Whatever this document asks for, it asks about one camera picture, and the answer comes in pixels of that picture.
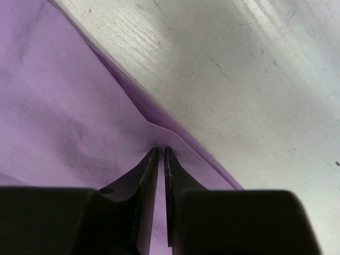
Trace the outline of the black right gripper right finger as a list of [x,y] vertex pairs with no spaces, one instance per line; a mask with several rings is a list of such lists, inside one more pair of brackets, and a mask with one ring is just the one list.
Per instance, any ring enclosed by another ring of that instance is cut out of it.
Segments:
[[173,254],[318,254],[302,203],[285,190],[209,190],[164,154]]

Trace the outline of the purple trousers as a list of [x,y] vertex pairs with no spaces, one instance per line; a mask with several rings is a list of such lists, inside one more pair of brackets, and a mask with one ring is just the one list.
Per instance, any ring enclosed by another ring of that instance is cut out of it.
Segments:
[[[165,147],[207,188],[240,188],[50,2],[1,1],[1,187],[99,190]],[[168,254],[163,188],[148,254]]]

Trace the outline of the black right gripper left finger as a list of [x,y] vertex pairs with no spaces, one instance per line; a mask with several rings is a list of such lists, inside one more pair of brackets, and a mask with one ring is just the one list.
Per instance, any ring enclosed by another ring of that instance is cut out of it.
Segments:
[[99,189],[1,187],[1,254],[148,254],[159,150]]

